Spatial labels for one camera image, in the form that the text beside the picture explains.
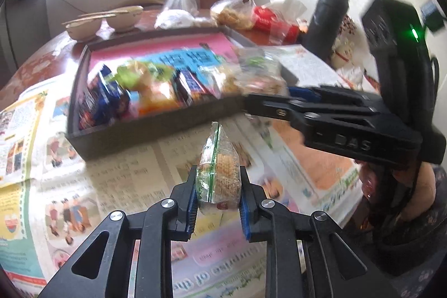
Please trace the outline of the right beige bowl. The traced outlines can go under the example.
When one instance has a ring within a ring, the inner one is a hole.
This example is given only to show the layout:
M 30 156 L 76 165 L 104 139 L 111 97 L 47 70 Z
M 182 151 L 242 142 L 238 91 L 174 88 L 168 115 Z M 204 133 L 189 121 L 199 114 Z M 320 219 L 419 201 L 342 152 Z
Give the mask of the right beige bowl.
M 115 8 L 111 10 L 113 16 L 106 17 L 105 21 L 115 32 L 128 32 L 141 20 L 143 11 L 140 5 Z

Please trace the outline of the green pastry snack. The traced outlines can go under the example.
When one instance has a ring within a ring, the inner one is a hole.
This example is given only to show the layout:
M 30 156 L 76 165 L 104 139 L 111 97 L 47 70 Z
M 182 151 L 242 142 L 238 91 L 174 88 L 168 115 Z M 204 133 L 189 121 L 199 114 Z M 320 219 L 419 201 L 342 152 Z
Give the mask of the green pastry snack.
M 170 81 L 175 74 L 172 66 L 149 61 L 128 61 L 120 65 L 116 72 L 107 76 L 107 83 L 116 82 L 121 88 L 139 92 L 149 88 L 153 82 Z

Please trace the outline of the red package with tissue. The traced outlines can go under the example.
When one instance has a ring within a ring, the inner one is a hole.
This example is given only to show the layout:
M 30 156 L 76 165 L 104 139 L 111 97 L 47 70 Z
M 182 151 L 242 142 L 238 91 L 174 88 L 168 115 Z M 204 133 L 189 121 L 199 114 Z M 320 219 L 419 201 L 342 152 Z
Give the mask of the red package with tissue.
M 253 28 L 268 34 L 270 45 L 300 43 L 300 37 L 308 31 L 308 22 L 301 18 L 306 11 L 298 0 L 269 0 L 253 7 Z

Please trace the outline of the clear red candy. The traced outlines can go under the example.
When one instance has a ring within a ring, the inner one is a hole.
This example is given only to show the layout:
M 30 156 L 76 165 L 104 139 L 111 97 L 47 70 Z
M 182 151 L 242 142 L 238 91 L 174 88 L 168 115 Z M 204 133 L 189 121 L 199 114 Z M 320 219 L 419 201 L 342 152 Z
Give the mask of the clear red candy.
M 269 94 L 287 96 L 281 64 L 262 48 L 235 49 L 237 63 L 224 67 L 224 94 Z

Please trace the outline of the beige bowl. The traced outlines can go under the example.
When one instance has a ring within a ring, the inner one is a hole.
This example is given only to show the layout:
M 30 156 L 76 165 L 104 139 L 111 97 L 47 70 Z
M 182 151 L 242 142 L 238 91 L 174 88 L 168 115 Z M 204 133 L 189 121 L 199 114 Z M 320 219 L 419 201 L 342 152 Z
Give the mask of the beige bowl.
M 140 5 L 115 8 L 111 10 L 113 16 L 106 17 L 105 21 L 115 32 L 128 32 L 141 20 L 143 11 Z
M 87 20 L 71 23 L 65 26 L 65 30 L 72 40 L 77 42 L 88 42 L 96 37 L 101 28 L 101 20 Z

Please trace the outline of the orange cracker pack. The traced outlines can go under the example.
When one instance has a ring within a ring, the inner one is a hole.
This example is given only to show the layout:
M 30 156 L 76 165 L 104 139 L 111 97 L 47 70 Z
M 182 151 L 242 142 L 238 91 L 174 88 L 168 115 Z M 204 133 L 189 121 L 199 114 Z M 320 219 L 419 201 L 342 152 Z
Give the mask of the orange cracker pack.
M 181 106 L 171 81 L 152 82 L 139 91 L 138 113 L 140 116 L 162 113 Z

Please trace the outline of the colourful student newspaper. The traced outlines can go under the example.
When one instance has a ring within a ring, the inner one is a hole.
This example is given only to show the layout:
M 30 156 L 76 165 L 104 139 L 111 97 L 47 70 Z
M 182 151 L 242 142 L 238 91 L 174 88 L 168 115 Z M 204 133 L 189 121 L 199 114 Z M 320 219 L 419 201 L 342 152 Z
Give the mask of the colourful student newspaper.
M 36 297 L 99 222 L 168 197 L 196 164 L 209 126 L 85 162 L 65 138 L 73 74 L 35 85 L 1 111 L 1 267 Z M 361 199 L 350 159 L 307 148 L 286 123 L 223 121 L 249 178 L 293 212 L 322 210 L 346 224 Z M 199 215 L 172 248 L 176 297 L 262 297 L 265 247 L 242 236 L 236 213 Z

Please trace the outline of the Snickers bar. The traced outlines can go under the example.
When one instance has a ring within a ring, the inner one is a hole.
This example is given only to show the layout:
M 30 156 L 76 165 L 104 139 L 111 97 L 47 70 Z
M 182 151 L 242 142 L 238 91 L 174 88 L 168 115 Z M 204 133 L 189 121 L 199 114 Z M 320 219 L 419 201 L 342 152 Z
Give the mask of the Snickers bar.
M 179 101 L 186 106 L 215 99 L 190 68 L 176 70 L 173 87 Z

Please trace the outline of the left beige bowl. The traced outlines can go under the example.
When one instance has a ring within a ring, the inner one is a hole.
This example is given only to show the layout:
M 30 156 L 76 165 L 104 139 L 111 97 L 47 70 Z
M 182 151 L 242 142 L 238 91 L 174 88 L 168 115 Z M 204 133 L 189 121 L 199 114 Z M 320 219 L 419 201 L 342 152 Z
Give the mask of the left beige bowl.
M 71 23 L 65 26 L 65 30 L 72 40 L 77 42 L 88 42 L 96 37 L 101 28 L 101 20 L 87 20 Z

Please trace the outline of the dark cardboard box tray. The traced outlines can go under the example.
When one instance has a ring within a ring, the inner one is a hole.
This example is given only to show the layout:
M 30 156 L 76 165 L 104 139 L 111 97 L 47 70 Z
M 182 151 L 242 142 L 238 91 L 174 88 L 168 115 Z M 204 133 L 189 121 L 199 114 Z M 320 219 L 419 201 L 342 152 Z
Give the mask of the dark cardboard box tray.
M 237 113 L 211 71 L 253 41 L 227 27 L 151 30 L 88 43 L 70 96 L 67 140 L 104 157 Z

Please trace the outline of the clear cookie pack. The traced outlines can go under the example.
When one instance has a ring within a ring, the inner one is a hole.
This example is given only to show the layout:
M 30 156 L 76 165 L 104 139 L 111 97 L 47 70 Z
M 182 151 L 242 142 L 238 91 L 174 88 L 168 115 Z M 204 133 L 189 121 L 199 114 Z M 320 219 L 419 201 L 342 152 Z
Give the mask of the clear cookie pack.
M 196 169 L 196 193 L 203 214 L 239 207 L 242 182 L 239 155 L 219 122 L 211 123 Z

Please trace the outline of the clear knotted plastic bag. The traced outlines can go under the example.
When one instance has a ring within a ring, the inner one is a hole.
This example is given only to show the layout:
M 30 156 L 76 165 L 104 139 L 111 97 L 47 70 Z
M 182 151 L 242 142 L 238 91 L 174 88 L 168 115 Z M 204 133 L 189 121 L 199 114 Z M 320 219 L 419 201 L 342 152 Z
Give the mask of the clear knotted plastic bag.
M 196 0 L 166 0 L 154 23 L 161 30 L 212 26 L 211 18 L 199 16 Z

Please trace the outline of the chopsticks on left bowl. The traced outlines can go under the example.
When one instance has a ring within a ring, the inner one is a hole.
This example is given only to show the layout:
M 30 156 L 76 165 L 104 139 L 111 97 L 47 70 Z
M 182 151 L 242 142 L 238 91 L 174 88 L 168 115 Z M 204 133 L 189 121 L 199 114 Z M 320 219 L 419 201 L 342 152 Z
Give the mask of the chopsticks on left bowl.
M 87 21 L 87 20 L 101 20 L 101 19 L 105 19 L 105 18 L 112 18 L 112 17 L 116 17 L 117 14 L 115 13 L 108 13 L 108 14 L 96 14 L 96 15 L 91 15 L 91 16 L 83 16 L 74 20 L 68 20 L 66 22 L 63 22 L 62 25 L 63 26 L 67 26 L 68 24 L 71 23 L 76 23 L 76 22 L 83 22 L 83 21 Z

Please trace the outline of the plastic bag of fried snacks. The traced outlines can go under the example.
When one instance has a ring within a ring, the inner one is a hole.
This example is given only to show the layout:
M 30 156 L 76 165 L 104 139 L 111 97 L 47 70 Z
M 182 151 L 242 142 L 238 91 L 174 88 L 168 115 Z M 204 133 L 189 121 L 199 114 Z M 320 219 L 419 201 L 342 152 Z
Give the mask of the plastic bag of fried snacks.
M 210 15 L 219 25 L 234 30 L 251 30 L 254 8 L 254 0 L 219 0 L 211 6 Z

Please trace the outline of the blue Oreo pack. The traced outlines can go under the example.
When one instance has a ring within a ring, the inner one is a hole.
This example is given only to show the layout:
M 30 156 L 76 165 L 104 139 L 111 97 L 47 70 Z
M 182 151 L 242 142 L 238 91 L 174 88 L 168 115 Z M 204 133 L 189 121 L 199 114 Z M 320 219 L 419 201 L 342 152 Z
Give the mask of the blue Oreo pack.
M 127 115 L 130 94 L 114 79 L 110 68 L 103 65 L 88 82 L 78 105 L 80 130 L 109 125 Z

